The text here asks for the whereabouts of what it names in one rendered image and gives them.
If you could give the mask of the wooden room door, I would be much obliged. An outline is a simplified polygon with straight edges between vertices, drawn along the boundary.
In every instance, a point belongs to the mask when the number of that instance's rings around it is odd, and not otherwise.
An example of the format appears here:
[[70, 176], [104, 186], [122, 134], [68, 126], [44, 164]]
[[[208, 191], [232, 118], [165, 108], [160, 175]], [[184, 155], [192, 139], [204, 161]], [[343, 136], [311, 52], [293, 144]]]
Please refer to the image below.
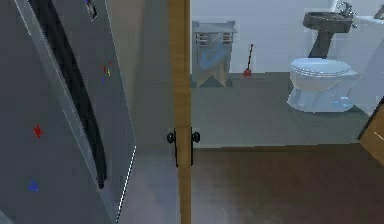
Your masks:
[[[175, 128], [191, 128], [190, 0], [168, 0]], [[191, 224], [191, 166], [178, 167], [180, 223]]]

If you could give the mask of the red toilet plunger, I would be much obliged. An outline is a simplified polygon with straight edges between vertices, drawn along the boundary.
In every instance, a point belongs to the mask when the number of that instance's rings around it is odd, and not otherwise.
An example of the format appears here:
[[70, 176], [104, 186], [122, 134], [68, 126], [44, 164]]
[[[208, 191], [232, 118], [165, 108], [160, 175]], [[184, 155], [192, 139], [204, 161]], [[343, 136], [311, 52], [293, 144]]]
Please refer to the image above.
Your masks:
[[250, 77], [251, 76], [251, 58], [252, 58], [252, 51], [253, 51], [253, 44], [250, 45], [249, 55], [248, 55], [248, 62], [247, 62], [247, 68], [243, 72], [244, 77]]

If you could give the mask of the white toilet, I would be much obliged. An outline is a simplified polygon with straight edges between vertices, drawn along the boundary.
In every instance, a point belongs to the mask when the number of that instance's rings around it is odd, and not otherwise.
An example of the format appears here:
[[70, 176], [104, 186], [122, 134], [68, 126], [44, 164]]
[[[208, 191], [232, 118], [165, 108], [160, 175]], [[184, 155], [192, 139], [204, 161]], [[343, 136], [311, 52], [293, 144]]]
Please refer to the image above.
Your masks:
[[338, 60], [297, 58], [290, 65], [293, 89], [287, 103], [307, 113], [340, 113], [353, 107], [352, 88], [361, 75]]

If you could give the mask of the white bathtub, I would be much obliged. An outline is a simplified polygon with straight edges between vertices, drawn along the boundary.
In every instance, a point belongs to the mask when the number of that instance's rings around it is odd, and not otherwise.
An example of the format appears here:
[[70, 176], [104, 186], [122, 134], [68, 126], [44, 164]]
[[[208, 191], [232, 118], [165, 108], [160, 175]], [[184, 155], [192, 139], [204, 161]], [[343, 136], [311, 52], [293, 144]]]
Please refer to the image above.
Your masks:
[[353, 29], [354, 64], [360, 74], [352, 91], [355, 105], [372, 115], [384, 96], [384, 18], [356, 16], [358, 27]]

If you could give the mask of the dark grey pedestal sink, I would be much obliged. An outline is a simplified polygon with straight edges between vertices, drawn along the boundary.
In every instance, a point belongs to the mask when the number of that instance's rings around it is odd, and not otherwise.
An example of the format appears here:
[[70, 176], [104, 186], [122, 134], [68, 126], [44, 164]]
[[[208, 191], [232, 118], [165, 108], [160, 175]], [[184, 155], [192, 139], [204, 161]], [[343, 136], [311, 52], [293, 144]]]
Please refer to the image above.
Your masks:
[[306, 12], [302, 25], [317, 32], [317, 37], [308, 55], [309, 58], [326, 59], [331, 41], [336, 33], [348, 33], [352, 27], [355, 12], [351, 3], [336, 5], [338, 12]]

